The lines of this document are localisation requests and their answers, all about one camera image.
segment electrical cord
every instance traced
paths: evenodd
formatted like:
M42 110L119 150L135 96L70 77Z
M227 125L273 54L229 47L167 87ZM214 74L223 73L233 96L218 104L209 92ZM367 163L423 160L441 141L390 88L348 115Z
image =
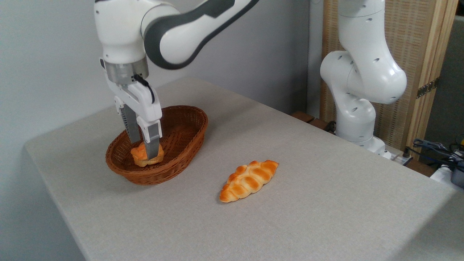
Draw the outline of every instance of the electrical cord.
M155 94L153 93L153 90L151 89L150 84L145 79L143 79L142 76L140 76L138 74L134 74L134 79L150 90L151 103L152 104L155 103Z
M432 158L426 154L423 154L423 153L420 153L418 151L415 151L413 150L411 147L407 146L406 149L408 151L411 151L411 152L414 152L420 156L423 156L424 158L428 159L428 160L431 160L433 162L436 162L436 163L439 163L439 164L442 164L442 165L446 165L446 166L449 166L449 167L452 167L452 168L456 168L460 171L463 171L464 172L464 168L462 166L460 166L456 161L443 161L443 160L439 160L439 159L435 159L435 158Z

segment golden brown bread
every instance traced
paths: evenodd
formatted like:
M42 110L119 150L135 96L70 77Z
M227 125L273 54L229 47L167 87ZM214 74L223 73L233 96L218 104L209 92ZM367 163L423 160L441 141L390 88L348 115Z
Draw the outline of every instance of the golden brown bread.
M266 160L265 162L252 161L248 166L238 167L222 188L219 200L227 203L257 192L271 180L276 173L277 166L279 163Z
M150 160L147 159L147 150L145 149L145 143L143 142L140 143L140 145L137 148L131 149L130 153L132 154L132 157L134 158L135 164L140 167L145 167L147 165L153 165L155 163L159 163L163 161L163 158L164 158L164 151L163 151L163 148L161 147L161 144L159 146L158 156Z

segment wicker basket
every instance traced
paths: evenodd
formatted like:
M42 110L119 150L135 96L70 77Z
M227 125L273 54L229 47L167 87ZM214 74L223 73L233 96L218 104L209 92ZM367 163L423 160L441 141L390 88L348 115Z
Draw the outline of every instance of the wicker basket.
M135 184L155 185L172 179L189 165L203 144L208 117L201 109L185 105L163 108L162 112L163 161L146 167L135 165L130 150L142 141L131 144L124 130L106 151L106 163L112 171Z

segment gray tabletop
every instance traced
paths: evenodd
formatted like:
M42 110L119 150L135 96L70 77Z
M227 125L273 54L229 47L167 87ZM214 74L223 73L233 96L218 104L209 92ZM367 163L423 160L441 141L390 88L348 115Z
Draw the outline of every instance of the gray tabletop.
M464 194L207 82L157 91L209 118L170 181L134 185L108 168L124 129L115 108L26 144L86 259L464 260ZM266 159L280 165L258 193L218 200L236 167Z

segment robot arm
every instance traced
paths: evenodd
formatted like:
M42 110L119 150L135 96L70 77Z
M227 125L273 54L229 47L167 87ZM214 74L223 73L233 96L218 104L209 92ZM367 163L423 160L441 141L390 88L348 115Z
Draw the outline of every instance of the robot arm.
M158 155L162 113L156 92L144 80L147 56L161 68L183 68L258 1L208 0L183 14L158 0L95 1L101 65L131 142L140 140L140 126L149 159Z
M339 0L339 40L347 50L329 53L321 77L334 96L336 134L383 155L385 144L373 136L375 109L369 101L391 104L406 89L406 74L385 40L385 0Z

